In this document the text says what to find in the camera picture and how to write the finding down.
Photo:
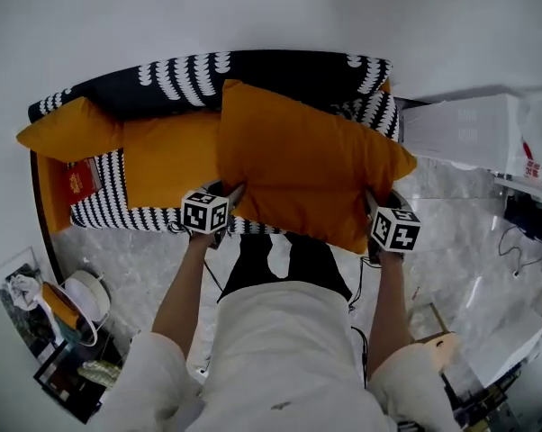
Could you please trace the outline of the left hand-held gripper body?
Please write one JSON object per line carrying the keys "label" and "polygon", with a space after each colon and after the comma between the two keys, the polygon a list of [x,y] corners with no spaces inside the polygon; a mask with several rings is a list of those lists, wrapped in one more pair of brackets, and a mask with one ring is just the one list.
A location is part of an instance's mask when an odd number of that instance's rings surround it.
{"label": "left hand-held gripper body", "polygon": [[224,192],[221,180],[213,180],[187,192],[181,201],[181,222],[192,234],[213,235],[211,249],[217,249],[230,223],[236,200]]}

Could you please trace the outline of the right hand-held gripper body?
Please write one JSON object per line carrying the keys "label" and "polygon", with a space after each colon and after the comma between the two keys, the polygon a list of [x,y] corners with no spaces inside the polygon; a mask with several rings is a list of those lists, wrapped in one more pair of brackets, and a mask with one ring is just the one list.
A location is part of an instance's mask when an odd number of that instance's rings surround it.
{"label": "right hand-held gripper body", "polygon": [[381,252],[401,257],[414,250],[420,234],[421,222],[407,200],[392,190],[387,202],[378,203],[368,234],[367,257],[371,265],[379,265]]}

